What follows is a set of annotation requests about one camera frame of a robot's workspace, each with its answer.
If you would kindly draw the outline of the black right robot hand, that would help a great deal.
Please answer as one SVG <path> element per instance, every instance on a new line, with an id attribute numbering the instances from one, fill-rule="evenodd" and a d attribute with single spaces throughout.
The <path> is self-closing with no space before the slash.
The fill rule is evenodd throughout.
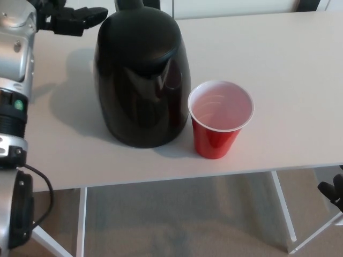
<path id="1" fill-rule="evenodd" d="M 342 213 L 342 165 L 316 169 L 318 190 Z"/>

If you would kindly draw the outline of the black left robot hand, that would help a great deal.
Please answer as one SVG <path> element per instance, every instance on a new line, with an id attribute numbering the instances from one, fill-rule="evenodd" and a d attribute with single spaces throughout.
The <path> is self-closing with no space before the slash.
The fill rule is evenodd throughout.
<path id="1" fill-rule="evenodd" d="M 82 36 L 84 30 L 102 23 L 108 10 L 104 7 L 66 7 L 66 1 L 29 1 L 36 9 L 36 30 L 58 35 Z"/>

